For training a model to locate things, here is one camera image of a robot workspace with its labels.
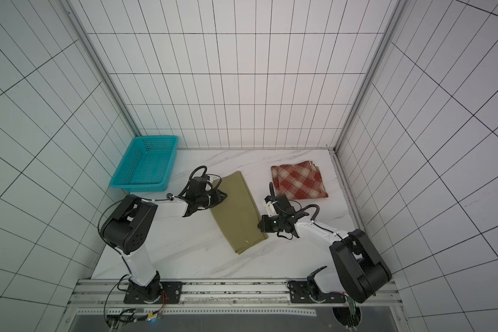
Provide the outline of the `red plaid skirt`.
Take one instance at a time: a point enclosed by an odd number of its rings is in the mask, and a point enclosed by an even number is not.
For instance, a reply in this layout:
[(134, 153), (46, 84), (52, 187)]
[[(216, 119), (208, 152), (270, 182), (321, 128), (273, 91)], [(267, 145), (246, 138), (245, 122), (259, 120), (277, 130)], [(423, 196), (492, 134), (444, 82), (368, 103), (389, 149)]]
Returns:
[(290, 200), (325, 199), (322, 174), (313, 161), (271, 167), (273, 186), (278, 194)]

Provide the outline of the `olive green skirt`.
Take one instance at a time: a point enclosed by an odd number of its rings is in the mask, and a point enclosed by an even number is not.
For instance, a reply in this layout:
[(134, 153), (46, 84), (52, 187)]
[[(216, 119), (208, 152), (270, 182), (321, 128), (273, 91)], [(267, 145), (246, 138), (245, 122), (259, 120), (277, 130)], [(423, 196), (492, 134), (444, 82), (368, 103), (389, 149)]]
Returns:
[(243, 174), (237, 171), (223, 178), (219, 190), (227, 197), (210, 211), (234, 252), (240, 255), (268, 239), (258, 227), (261, 214)]

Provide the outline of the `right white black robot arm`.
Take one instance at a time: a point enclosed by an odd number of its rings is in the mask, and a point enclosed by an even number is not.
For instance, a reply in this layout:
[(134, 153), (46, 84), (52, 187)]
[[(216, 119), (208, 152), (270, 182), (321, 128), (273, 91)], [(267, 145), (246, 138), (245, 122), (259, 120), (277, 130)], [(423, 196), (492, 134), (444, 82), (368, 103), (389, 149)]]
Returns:
[(364, 303), (392, 280), (390, 268), (367, 234), (355, 229), (347, 232), (316, 221), (320, 207), (308, 204), (295, 209), (285, 195), (271, 194), (264, 199), (266, 214), (258, 228), (279, 238), (301, 239), (329, 253), (334, 268), (322, 266), (304, 281), (290, 281), (293, 303)]

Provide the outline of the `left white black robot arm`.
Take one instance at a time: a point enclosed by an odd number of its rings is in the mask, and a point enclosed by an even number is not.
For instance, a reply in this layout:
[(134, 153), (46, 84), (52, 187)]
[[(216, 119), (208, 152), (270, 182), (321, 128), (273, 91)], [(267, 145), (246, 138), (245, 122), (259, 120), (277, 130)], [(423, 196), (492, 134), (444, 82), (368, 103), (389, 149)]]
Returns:
[(165, 295), (159, 272), (154, 268), (145, 242), (161, 203), (170, 205), (175, 216), (189, 217), (222, 203), (228, 195), (210, 181), (211, 175), (190, 178), (178, 195), (167, 194), (165, 199), (145, 199), (134, 194), (118, 201), (116, 209), (105, 221), (98, 222), (98, 234), (115, 250), (129, 271), (126, 303), (154, 304)]

